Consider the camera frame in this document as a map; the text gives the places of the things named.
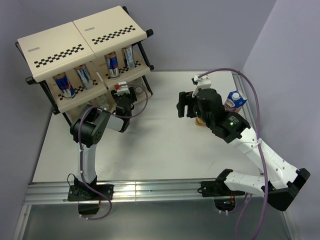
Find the printed label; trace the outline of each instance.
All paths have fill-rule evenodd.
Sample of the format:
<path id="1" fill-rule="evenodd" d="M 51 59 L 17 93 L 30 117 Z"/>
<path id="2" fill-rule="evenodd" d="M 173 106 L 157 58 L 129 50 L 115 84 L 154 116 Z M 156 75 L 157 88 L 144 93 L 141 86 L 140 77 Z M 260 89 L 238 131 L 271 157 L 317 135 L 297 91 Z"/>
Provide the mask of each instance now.
<path id="1" fill-rule="evenodd" d="M 234 107 L 234 106 L 235 106 L 235 103 L 234 103 L 232 100 L 230 100 L 229 98 L 227 98 L 225 102 L 226 102 L 230 107 Z"/>
<path id="2" fill-rule="evenodd" d="M 85 29 L 84 31 L 87 32 L 87 31 L 90 31 L 90 30 L 93 30 L 93 29 L 95 29 L 95 28 L 94 27 L 90 27 L 90 28 Z"/>
<path id="3" fill-rule="evenodd" d="M 32 49 L 29 49 L 28 52 L 30 53 L 30 52 L 33 52 L 33 51 L 38 50 L 38 49 L 40 49 L 40 47 L 35 47 L 35 48 L 32 48 Z"/>

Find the silver can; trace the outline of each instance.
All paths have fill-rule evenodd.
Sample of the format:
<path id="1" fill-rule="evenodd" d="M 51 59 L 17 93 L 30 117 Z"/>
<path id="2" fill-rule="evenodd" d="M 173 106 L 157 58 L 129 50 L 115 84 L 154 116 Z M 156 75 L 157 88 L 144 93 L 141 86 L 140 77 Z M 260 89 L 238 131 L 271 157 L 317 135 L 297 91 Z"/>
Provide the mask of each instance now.
<path id="1" fill-rule="evenodd" d="M 107 55 L 104 55 L 104 59 L 108 67 L 108 74 L 110 78 L 112 79 L 119 78 L 120 72 L 119 72 L 118 59 L 117 59 L 116 52 L 113 51 Z"/>
<path id="2" fill-rule="evenodd" d="M 128 69 L 134 69 L 136 67 L 132 45 L 122 48 L 122 56 L 124 64 Z"/>
<path id="3" fill-rule="evenodd" d="M 86 89 L 91 89 L 94 86 L 94 81 L 92 80 L 90 72 L 85 64 L 75 67 L 74 70 Z"/>

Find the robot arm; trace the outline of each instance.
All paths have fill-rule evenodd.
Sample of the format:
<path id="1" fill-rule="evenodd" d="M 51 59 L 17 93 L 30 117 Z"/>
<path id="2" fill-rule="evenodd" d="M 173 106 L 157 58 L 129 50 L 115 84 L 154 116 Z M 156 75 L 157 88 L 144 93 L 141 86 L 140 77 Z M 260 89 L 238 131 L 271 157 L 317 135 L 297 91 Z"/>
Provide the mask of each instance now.
<path id="1" fill-rule="evenodd" d="M 210 88 L 207 76 L 201 79 L 195 76 L 192 81 L 197 85 L 194 92 L 179 93 L 178 116 L 184 117 L 187 106 L 187 117 L 200 118 L 213 134 L 237 148 L 263 171 L 258 150 L 258 144 L 261 144 L 269 179 L 268 203 L 280 211 L 285 211 L 308 180 L 310 173 L 304 168 L 297 169 L 292 166 L 263 140 L 257 139 L 255 130 L 240 114 L 225 111 L 221 96 Z M 231 169 L 225 169 L 213 182 L 202 182 L 201 186 L 203 197 L 229 196 L 231 192 L 236 192 L 236 195 L 251 193 L 261 197 L 265 194 L 263 177 L 246 175 Z"/>
<path id="2" fill-rule="evenodd" d="M 106 128 L 121 133 L 123 133 L 128 128 L 130 123 L 130 116 L 132 116 L 133 103 L 137 100 L 133 87 L 129 88 L 128 86 L 121 86 L 118 87 L 117 90 L 113 90 L 111 93 L 114 99 L 116 100 L 116 116 L 108 111 L 94 108 L 85 118 L 81 128 L 84 179 L 91 187 L 97 183 L 97 174 L 95 170 L 95 156 L 97 143 L 101 140 Z M 73 140 L 77 143 L 79 151 L 79 125 L 81 118 L 83 117 L 83 115 L 89 107 L 91 106 L 87 105 L 82 110 L 78 119 L 70 127 L 70 133 L 73 135 Z M 84 186 L 82 183 L 80 162 L 78 162 L 78 171 L 75 175 L 74 185 L 78 189 L 88 191 L 86 186 Z"/>

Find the black metal rack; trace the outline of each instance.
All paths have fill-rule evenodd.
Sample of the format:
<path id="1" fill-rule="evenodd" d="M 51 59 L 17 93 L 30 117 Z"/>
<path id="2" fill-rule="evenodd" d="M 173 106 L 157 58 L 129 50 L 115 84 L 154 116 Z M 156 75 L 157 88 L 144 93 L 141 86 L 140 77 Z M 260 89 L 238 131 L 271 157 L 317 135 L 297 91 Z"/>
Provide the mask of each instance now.
<path id="1" fill-rule="evenodd" d="M 126 6 L 123 6 L 122 8 L 123 8 L 123 10 L 124 10 L 128 15 L 130 15 Z M 152 29 L 148 29 L 148 30 L 145 31 L 145 32 L 146 32 L 147 38 L 151 37 L 151 36 L 154 34 L 154 31 L 153 31 Z M 151 71 L 154 70 L 155 68 L 154 68 L 153 65 L 150 64 L 149 59 L 148 59 L 147 54 L 146 54 L 146 52 L 145 52 L 145 50 L 144 50 L 144 47 L 142 46 L 141 41 L 136 42 L 136 43 L 134 43 L 134 44 L 132 44 L 132 45 L 133 45 L 133 46 L 134 46 L 134 45 L 137 45 L 137 46 L 138 46 L 138 48 L 139 48 L 139 50 L 140 50 L 140 52 L 141 52 L 141 55 L 142 55 L 142 58 L 143 58 L 145 64 L 150 68 Z M 15 43 L 15 46 L 17 47 L 17 49 L 19 50 L 19 52 L 20 52 L 21 55 L 23 56 L 24 60 L 26 60 L 26 58 L 25 58 L 25 56 L 24 56 L 24 54 L 23 54 L 23 52 L 22 52 L 22 50 L 21 50 L 21 47 L 20 47 L 20 45 L 19 45 L 18 42 Z M 152 90 L 151 90 L 151 88 L 150 88 L 150 85 L 149 85 L 149 83 L 148 83 L 148 80 L 147 80 L 146 76 L 143 75 L 143 76 L 142 76 L 142 79 L 143 79 L 143 82 L 144 82 L 147 90 L 150 92 L 151 95 L 153 95 L 153 92 L 152 92 Z M 50 89 L 49 89 L 49 86 L 48 86 L 48 84 L 47 84 L 47 82 L 46 82 L 45 80 L 43 80 L 43 81 L 41 81 L 41 82 L 36 82 L 35 79 L 34 79 L 32 76 L 29 76 L 29 77 L 27 77 L 27 78 L 25 79 L 25 81 L 26 81 L 26 83 L 29 84 L 29 85 L 40 84 L 40 86 L 42 87 L 45 95 L 47 96 L 47 98 L 49 99 L 49 101 L 50 101 L 50 103 L 51 103 L 51 105 L 52 105 L 52 107 L 53 107 L 53 110 L 52 110 L 53 114 L 54 114 L 54 115 L 57 115 L 57 114 L 60 113 L 59 108 L 58 108 L 58 106 L 57 106 L 57 103 L 56 103 L 56 101 L 55 101 L 55 99 L 54 99 L 54 97 L 53 97 L 53 95 L 52 95 L 52 93 L 51 93 L 51 91 L 50 91 Z M 67 121 L 67 123 L 69 124 L 69 126 L 71 126 L 72 123 L 71 123 L 71 120 L 68 118 L 67 114 L 66 114 L 65 112 L 63 112 L 62 115 L 63 115 L 63 117 L 65 118 L 65 120 Z"/>

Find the energy drink can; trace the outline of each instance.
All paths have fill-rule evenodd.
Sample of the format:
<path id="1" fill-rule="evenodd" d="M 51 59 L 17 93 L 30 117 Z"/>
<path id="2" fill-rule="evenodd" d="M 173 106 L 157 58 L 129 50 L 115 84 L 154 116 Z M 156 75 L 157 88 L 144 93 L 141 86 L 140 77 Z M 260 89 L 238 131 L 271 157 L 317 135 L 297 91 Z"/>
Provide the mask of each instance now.
<path id="1" fill-rule="evenodd" d="M 134 69 L 136 67 L 132 45 L 122 48 L 122 56 L 124 64 L 128 69 Z"/>
<path id="2" fill-rule="evenodd" d="M 55 75 L 53 79 L 66 99 L 72 99 L 76 95 L 65 72 Z"/>
<path id="3" fill-rule="evenodd" d="M 117 79 L 120 76 L 119 67 L 118 67 L 118 60 L 116 52 L 111 52 L 107 55 L 104 55 L 104 59 L 106 65 L 108 67 L 108 74 L 110 78 Z"/>
<path id="4" fill-rule="evenodd" d="M 90 72 L 85 64 L 75 67 L 74 70 L 86 89 L 91 89 L 94 86 L 94 81 L 92 80 Z"/>

